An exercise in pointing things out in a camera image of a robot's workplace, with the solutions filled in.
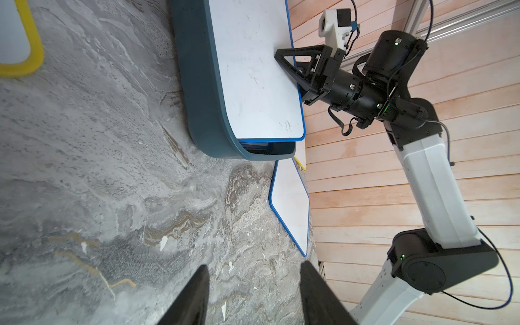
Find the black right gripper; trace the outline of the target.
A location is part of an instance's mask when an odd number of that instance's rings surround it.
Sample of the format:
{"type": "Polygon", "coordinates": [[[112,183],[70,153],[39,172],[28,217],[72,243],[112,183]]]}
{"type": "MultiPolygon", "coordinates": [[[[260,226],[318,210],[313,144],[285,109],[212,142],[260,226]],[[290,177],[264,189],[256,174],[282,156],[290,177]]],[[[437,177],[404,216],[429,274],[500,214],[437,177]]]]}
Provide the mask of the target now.
{"type": "Polygon", "coordinates": [[[384,91],[369,81],[340,68],[345,50],[329,58],[329,46],[315,45],[278,49],[274,54],[280,67],[303,89],[308,106],[325,102],[362,121],[373,121],[386,103],[384,91]]]}

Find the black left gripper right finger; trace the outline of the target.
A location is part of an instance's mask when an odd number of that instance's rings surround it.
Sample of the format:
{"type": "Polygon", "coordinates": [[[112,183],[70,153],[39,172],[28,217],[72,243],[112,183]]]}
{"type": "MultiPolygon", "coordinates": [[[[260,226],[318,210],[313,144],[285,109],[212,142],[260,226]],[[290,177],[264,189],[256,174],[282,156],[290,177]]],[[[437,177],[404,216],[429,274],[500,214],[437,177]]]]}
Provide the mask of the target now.
{"type": "Polygon", "coordinates": [[[304,324],[355,324],[323,277],[309,262],[301,264],[300,292],[304,324]]]}

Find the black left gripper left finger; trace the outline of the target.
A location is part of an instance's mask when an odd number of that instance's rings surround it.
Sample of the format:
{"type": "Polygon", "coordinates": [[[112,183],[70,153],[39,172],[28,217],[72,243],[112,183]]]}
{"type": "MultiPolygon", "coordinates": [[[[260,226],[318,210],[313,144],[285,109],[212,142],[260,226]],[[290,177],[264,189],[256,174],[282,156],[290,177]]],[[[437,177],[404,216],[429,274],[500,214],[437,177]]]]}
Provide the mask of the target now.
{"type": "Polygon", "coordinates": [[[157,324],[203,325],[207,315],[209,290],[209,269],[207,265],[201,265],[157,324]]]}

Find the blue-framed whiteboard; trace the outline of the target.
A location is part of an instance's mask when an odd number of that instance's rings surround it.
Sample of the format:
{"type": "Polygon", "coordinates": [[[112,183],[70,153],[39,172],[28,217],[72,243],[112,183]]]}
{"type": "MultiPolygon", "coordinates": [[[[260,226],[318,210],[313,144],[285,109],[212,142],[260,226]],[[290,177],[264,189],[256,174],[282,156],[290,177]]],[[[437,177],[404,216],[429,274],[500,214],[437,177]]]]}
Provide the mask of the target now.
{"type": "Polygon", "coordinates": [[[292,158],[275,162],[268,202],[302,256],[307,257],[310,197],[292,158]]]}
{"type": "Polygon", "coordinates": [[[293,45],[285,1],[209,2],[227,119],[242,142],[306,136],[297,84],[275,60],[293,45]]]}

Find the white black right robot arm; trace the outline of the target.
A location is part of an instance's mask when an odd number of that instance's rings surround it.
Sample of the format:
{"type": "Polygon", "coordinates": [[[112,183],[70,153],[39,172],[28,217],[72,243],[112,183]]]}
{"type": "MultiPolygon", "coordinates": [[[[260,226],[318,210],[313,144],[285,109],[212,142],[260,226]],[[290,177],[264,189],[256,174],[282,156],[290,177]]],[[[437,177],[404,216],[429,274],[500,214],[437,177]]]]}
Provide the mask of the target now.
{"type": "Polygon", "coordinates": [[[381,121],[402,165],[424,226],[397,234],[383,268],[361,302],[346,315],[358,324],[393,324],[423,295],[445,291],[498,265],[467,211],[452,172],[436,110],[412,97],[408,81],[427,42],[403,31],[385,31],[363,68],[341,69],[343,50],[327,45],[279,49],[274,57],[299,85],[305,104],[322,101],[329,115],[348,112],[354,127],[381,121]]]}

